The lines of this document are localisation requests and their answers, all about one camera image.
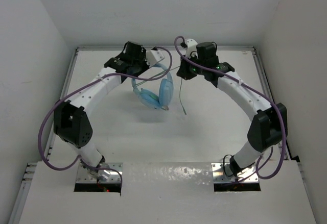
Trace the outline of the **light blue headphones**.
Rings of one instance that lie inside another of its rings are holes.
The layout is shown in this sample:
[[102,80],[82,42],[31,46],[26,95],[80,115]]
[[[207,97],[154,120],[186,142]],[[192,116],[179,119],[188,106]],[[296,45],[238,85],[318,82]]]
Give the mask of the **light blue headphones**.
[[166,78],[161,80],[159,87],[159,95],[156,95],[155,93],[147,89],[138,89],[138,85],[136,84],[135,79],[131,80],[131,84],[134,94],[136,94],[139,101],[143,105],[157,110],[169,110],[169,104],[173,98],[174,93],[174,84],[170,72],[166,74]]

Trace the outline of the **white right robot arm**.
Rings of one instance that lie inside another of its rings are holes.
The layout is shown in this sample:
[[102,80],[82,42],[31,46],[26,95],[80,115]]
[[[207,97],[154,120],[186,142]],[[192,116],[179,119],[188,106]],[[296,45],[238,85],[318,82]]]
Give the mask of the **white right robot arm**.
[[180,55],[177,76],[190,80],[196,76],[204,79],[227,94],[251,121],[244,146],[223,163],[224,174],[231,178],[253,165],[260,156],[274,145],[282,144],[281,156],[286,154],[287,109],[275,104],[267,96],[249,87],[235,69],[227,62],[220,62],[214,42],[197,43],[184,39],[180,46],[185,54]]

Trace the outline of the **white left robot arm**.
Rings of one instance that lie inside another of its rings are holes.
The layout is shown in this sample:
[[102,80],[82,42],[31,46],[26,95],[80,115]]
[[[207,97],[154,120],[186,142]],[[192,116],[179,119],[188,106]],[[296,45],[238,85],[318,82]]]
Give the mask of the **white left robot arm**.
[[54,133],[80,155],[91,167],[98,167],[104,157],[91,142],[93,129],[90,114],[99,102],[126,80],[121,73],[138,77],[149,68],[146,49],[128,41],[123,51],[110,58],[90,85],[63,101],[54,111]]

